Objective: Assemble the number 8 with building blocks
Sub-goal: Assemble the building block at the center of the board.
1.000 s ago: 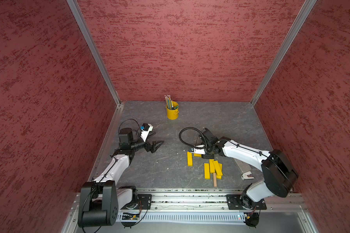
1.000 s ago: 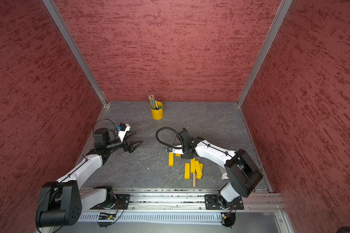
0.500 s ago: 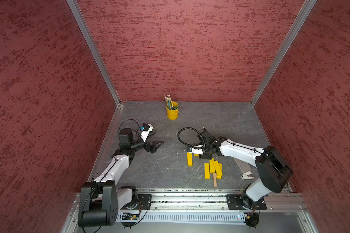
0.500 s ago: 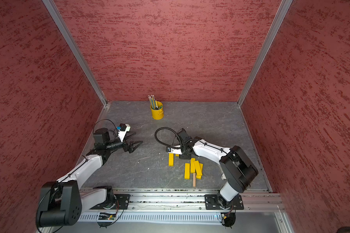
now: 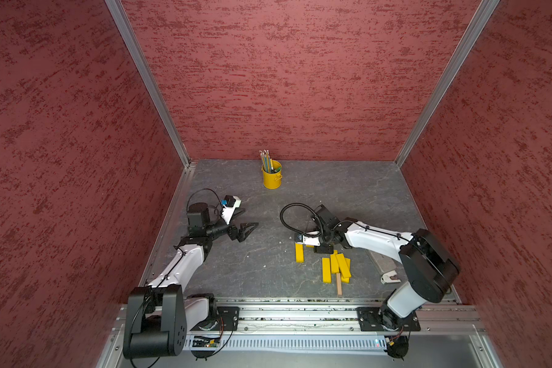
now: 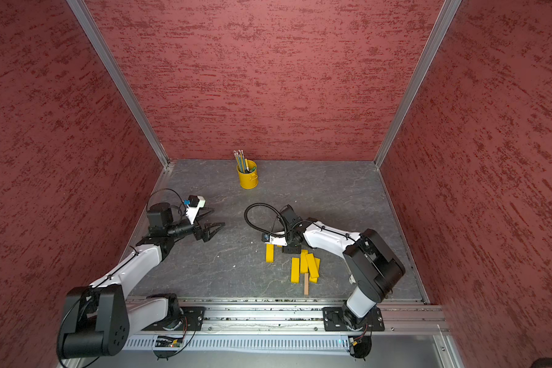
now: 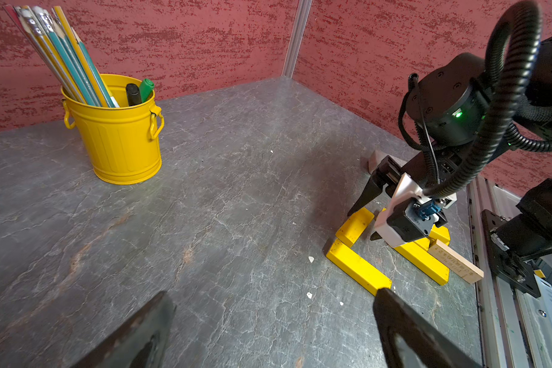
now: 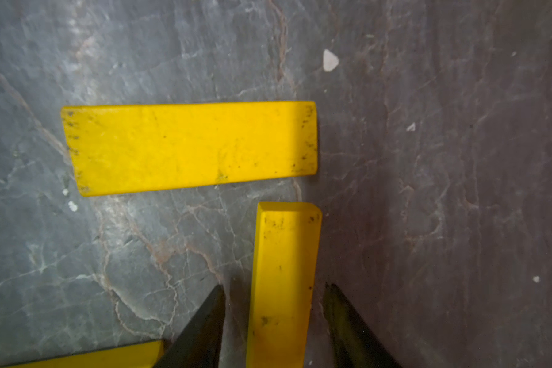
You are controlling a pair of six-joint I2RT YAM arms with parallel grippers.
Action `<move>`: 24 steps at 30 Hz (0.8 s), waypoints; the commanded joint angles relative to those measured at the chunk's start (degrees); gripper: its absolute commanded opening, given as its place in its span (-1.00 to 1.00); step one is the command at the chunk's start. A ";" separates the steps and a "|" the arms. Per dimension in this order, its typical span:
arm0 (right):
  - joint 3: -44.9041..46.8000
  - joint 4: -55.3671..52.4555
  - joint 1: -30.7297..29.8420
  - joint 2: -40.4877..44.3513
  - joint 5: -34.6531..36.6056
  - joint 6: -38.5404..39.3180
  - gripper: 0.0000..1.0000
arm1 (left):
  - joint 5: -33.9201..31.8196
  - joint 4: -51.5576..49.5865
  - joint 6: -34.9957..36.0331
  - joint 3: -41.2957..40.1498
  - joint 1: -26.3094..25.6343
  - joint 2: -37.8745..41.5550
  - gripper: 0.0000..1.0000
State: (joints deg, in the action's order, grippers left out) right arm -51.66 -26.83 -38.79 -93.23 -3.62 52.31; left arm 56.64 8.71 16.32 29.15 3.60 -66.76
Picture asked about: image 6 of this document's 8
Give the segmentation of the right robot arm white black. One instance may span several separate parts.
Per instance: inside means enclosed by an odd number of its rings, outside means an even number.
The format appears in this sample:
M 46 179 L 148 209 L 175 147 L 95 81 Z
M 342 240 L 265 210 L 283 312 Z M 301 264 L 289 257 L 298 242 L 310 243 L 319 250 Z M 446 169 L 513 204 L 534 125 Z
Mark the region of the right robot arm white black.
M 406 268 L 376 231 L 347 232 L 314 219 L 302 219 L 291 206 L 278 214 L 283 231 L 278 236 L 285 246 L 327 251 L 340 257 L 354 280 L 355 288 L 341 310 L 345 325 L 362 329 L 366 317 L 393 290 Z

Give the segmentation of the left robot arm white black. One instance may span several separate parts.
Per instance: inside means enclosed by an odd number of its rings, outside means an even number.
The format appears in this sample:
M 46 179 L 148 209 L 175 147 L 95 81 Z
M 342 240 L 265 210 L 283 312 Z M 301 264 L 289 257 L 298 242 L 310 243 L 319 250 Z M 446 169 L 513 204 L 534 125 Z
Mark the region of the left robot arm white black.
M 184 311 L 173 293 L 151 295 L 132 305 L 127 298 L 179 240 L 193 236 L 208 242 L 224 227 L 222 222 L 200 224 L 211 213 L 202 196 L 190 196 L 181 206 L 152 205 L 147 210 L 148 232 L 133 252 L 103 277 L 67 293 L 58 330 L 58 360 L 116 355 L 131 336 L 152 325 L 170 334 L 200 331 L 203 308 Z

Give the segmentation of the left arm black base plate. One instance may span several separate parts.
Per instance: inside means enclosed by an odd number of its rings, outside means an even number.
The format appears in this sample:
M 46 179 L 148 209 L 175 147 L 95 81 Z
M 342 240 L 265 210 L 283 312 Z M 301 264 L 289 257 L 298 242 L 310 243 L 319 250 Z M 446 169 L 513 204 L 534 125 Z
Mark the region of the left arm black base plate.
M 144 331 L 160 331 L 165 334 L 184 334 L 186 331 L 201 331 L 206 308 L 182 307 L 177 317 L 166 317 L 144 328 Z

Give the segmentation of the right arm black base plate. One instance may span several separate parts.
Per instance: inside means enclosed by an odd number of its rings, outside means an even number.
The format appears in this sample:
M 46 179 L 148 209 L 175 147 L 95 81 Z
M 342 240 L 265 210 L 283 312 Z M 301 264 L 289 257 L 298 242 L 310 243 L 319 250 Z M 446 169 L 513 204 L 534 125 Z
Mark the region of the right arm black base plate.
M 382 332 L 385 325 L 380 308 L 372 308 L 364 317 L 356 317 L 348 308 L 322 309 L 324 329 L 327 332 Z

